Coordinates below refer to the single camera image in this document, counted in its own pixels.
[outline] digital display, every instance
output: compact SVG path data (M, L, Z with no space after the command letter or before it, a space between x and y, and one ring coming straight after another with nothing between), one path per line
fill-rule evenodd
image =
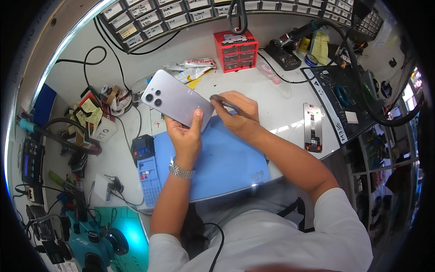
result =
M24 176L27 177L27 164L29 162L29 156L26 155L26 157L24 158Z

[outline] black repair mat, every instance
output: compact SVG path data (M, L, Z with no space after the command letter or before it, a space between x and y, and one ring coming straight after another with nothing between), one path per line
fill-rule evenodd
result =
M347 65L345 69L334 65L301 68L301 71L307 79L315 77L310 81L310 85L319 97L335 129L340 146L345 145L347 141L357 137L375 124L375 121L364 109L359 95L356 94L356 83L350 65ZM351 102L347 107L343 107L335 96L334 87L337 84L343 86L349 95ZM359 124L349 124L345 111L355 112Z

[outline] hand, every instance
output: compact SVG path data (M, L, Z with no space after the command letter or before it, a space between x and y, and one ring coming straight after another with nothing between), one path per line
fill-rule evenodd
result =
M238 106L242 111L247 113L251 118L245 118L238 114L229 114L221 103L211 100L210 103L214 106L216 113L235 135L243 140L251 143L264 130L260 126L258 119L258 104L255 100L249 99L237 91L229 91L219 94L232 104Z
M193 114L191 128L186 128L174 119L165 116L166 129L175 148L177 166L184 170L192 170L201 150L202 109L196 109Z

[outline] wristwatch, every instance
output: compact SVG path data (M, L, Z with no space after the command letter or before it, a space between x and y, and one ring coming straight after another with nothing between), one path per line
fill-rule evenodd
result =
M173 158L173 160L169 164L169 171L171 171L171 173L176 175L177 177L185 178L185 179L193 178L193 176L195 176L195 173L196 173L195 167L192 169L192 171L179 168L175 164L175 157Z

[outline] white sleeve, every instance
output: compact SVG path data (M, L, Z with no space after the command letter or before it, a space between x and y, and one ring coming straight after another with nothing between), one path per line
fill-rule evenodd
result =
M333 235L337 244L343 245L348 260L354 261L354 268L367 271L373 259L370 238L345 192L332 188L323 193L314 206L314 215L315 232Z
M188 261L189 256L177 238L166 233L151 236L148 272L180 271Z

